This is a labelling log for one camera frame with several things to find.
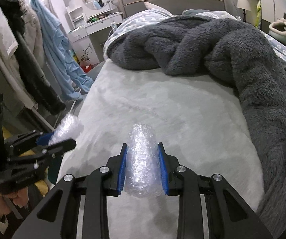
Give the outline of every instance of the person's arm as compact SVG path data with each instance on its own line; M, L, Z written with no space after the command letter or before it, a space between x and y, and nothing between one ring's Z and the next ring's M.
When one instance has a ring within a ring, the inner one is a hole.
M25 206L28 203L28 189L24 188L18 192L13 192L5 197L13 200L13 203L19 207ZM6 204L3 196L0 194L0 232L5 233L5 230L8 228L8 221L5 215L11 213L10 208Z

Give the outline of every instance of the sleeve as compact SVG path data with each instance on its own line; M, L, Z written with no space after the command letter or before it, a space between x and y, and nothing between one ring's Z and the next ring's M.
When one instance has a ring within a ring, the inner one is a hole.
M9 225L9 223L8 223L7 217L4 216L4 221L3 222L0 221L0 232L2 234L5 233L5 230L8 228L8 225Z

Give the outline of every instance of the table lamp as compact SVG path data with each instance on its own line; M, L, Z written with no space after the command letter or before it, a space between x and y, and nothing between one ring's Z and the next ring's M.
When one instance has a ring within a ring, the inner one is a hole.
M237 1L237 8L243 9L244 11L244 18L243 22L246 22L246 10L251 11L249 1L248 0L238 0Z

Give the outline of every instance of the bubble wrapped object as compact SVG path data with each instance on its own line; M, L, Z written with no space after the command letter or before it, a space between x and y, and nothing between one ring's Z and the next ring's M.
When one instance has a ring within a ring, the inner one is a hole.
M76 139L83 130L84 125L81 121L73 114L68 113L54 131L49 146L69 138Z
M151 126L135 124L126 154L124 190L137 198L162 194L158 146Z

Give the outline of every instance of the rolled bubble wrap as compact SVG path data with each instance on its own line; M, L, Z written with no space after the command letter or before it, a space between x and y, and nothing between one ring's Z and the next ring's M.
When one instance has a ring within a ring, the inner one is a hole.
M83 130L84 125L81 121L73 114L68 113L57 126L48 145L50 146L69 138L76 139Z
M126 154L124 190L137 198L162 194L158 147L152 127L135 124Z

